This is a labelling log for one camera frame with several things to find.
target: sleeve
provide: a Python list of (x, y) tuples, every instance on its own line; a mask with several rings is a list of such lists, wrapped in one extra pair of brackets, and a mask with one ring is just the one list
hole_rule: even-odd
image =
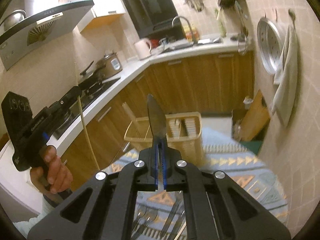
[(30, 229), (33, 228), (33, 226), (36, 223), (38, 223), (41, 219), (43, 219), (52, 210), (54, 210), (54, 207), (51, 206), (44, 198), (42, 198), (42, 211), (37, 217), (30, 218), (29, 221), (22, 221), (22, 222), (17, 222), (13, 224), (20, 231), (20, 233), (25, 238), (27, 238)]

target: dark window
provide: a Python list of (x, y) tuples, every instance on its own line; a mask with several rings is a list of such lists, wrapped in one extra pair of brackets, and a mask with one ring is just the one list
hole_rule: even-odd
[(140, 38), (184, 38), (180, 21), (172, 28), (177, 11), (172, 0), (123, 0)]

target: white countertop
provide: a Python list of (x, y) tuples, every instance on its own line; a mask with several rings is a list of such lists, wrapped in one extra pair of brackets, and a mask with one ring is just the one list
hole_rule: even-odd
[[(231, 41), (229, 36), (224, 38), (223, 43), (220, 44), (200, 45), (160, 55), (153, 55), (145, 60), (131, 61), (123, 66), (123, 70), (120, 73), (110, 78), (110, 80), (116, 79), (118, 77), (121, 77), (121, 79), (107, 91), (105, 91), (102, 95), (100, 95), (84, 111), (85, 123), (88, 124), (117, 93), (119, 93), (126, 85), (128, 85), (134, 78), (136, 78), (140, 73), (142, 73), (147, 67), (152, 64), (186, 57), (228, 52), (238, 53), (238, 42)], [(83, 126), (81, 118), (78, 117), (58, 140), (54, 136), (52, 136), (47, 144), (55, 146), (57, 148), (58, 156), (61, 157), (82, 130)], [(38, 213), (41, 211), (41, 194), (33, 187), (30, 181), (29, 171), (18, 172), (15, 169), (12, 163), (13, 153), (13, 145), (11, 142), (8, 142), (6, 147), (1, 151), (3, 157), (0, 159), (0, 166), (2, 164), (3, 167), (7, 167), (8, 172), (5, 172), (4, 174), (2, 174), (2, 176), (0, 176), (0, 186), (4, 187), (7, 192), (12, 194), (12, 196), (14, 196), (24, 206), (26, 206), (26, 208), (33, 211), (34, 213)], [(24, 187), (26, 187), (27, 191), (29, 192), (27, 198), (24, 197), (26, 189), (22, 190), (24, 187), (21, 187), (21, 183), (13, 183), (13, 177), (20, 178), (20, 182), (26, 184)]]
[[(226, 37), (223, 38), (223, 43), (220, 44), (200, 45), (164, 54), (153, 55), (147, 59), (132, 61), (124, 65), (121, 72), (110, 78), (110, 80), (116, 79), (118, 77), (121, 77), (121, 79), (117, 81), (111, 88), (105, 91), (102, 95), (100, 95), (84, 111), (83, 114), (85, 123), (88, 124), (117, 93), (119, 93), (126, 85), (128, 85), (134, 78), (136, 78), (150, 65), (180, 58), (226, 52), (238, 53), (238, 42), (231, 41), (230, 37)], [(52, 136), (48, 141), (48, 145), (55, 146), (57, 148), (58, 156), (62, 156), (82, 130), (83, 126), (81, 118), (78, 117), (58, 140), (54, 136)]]

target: range hood vent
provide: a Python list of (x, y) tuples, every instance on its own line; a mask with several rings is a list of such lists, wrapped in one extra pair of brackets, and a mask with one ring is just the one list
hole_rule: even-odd
[(70, 33), (94, 5), (93, 0), (66, 3), (34, 14), (0, 36), (0, 58), (9, 70), (27, 53)]

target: beige plastic basket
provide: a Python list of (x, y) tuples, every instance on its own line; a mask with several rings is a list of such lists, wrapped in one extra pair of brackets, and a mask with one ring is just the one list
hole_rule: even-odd
[[(204, 160), (204, 151), (200, 113), (167, 114), (166, 119), (168, 146), (180, 151), (183, 160), (201, 165)], [(124, 135), (124, 140), (130, 142), (138, 151), (152, 147), (149, 118), (136, 118), (136, 121), (139, 124), (140, 133), (131, 122)]]

